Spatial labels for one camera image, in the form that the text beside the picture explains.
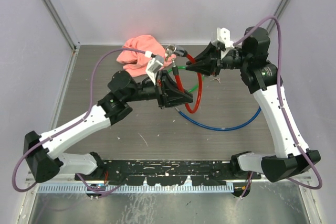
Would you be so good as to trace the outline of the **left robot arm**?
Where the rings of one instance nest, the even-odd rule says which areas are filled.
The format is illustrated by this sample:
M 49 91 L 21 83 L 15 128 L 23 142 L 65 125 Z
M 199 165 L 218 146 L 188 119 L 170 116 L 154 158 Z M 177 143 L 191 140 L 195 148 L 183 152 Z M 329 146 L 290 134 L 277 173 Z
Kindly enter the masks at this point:
M 157 100 L 160 108 L 172 108 L 193 102 L 193 95 L 180 90 L 166 70 L 156 83 L 137 83 L 126 71 L 118 71 L 108 83 L 110 92 L 83 115 L 49 132 L 25 135 L 26 162 L 37 183 L 60 174 L 88 175 L 101 179 L 106 165 L 95 152 L 68 154 L 66 150 L 87 136 L 113 126 L 132 112 L 129 102 Z

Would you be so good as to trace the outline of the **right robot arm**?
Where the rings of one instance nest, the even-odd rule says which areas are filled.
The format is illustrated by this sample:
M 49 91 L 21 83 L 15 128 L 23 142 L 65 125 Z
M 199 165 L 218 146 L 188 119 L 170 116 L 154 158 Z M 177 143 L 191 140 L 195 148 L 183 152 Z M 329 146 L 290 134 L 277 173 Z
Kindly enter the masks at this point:
M 229 30 L 219 28 L 217 37 L 186 64 L 188 71 L 217 76 L 222 69 L 238 69 L 243 83 L 259 104 L 271 132 L 275 152 L 270 155 L 243 152 L 230 160 L 230 172 L 241 179 L 248 172 L 266 176 L 270 182 L 288 179 L 308 171 L 320 161 L 300 134 L 288 108 L 282 79 L 276 65 L 268 61 L 270 38 L 264 28 L 245 31 L 241 47 L 229 41 Z

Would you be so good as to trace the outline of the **red cable lock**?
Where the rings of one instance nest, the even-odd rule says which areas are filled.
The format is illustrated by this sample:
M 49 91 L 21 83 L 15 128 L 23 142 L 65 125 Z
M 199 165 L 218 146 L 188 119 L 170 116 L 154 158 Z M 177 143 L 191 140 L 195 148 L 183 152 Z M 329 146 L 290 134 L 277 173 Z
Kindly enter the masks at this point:
M 196 60 L 184 48 L 178 47 L 174 44 L 170 44 L 165 47 L 165 61 L 168 61 L 168 59 L 171 58 L 172 55 L 176 55 L 177 57 L 186 57 L 191 63 L 196 63 Z M 172 71 L 175 77 L 177 87 L 180 91 L 184 92 L 184 88 L 183 88 L 182 81 L 179 75 L 178 67 L 175 64 L 174 59 L 172 60 L 172 64 L 173 64 Z M 185 104 L 185 107 L 190 114 L 194 114 L 197 112 L 200 106 L 201 98 L 202 98 L 202 89 L 203 89 L 202 75 L 198 73 L 197 78 L 198 78 L 198 86 L 197 86 L 198 91 L 197 91 L 197 98 L 196 98 L 195 106 L 192 109 L 188 103 Z

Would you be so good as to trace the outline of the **green cable lock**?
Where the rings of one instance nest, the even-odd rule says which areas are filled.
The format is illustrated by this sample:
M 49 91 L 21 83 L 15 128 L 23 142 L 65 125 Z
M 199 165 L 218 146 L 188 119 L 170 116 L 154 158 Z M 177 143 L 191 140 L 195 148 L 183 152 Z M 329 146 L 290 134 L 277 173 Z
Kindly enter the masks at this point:
M 178 70 L 186 70 L 185 66 L 176 66 L 176 68 Z M 168 71 L 168 73 L 170 73 L 170 72 L 173 71 L 173 67 L 167 68 L 166 70 Z M 203 82 L 204 78 L 205 78 L 205 76 L 201 75 L 201 80 L 202 80 L 201 82 Z M 188 92 L 194 92 L 194 91 L 196 91 L 198 89 L 198 87 L 199 87 L 199 81 L 197 81 L 196 84 L 193 87 L 191 87 L 190 89 L 188 89 Z

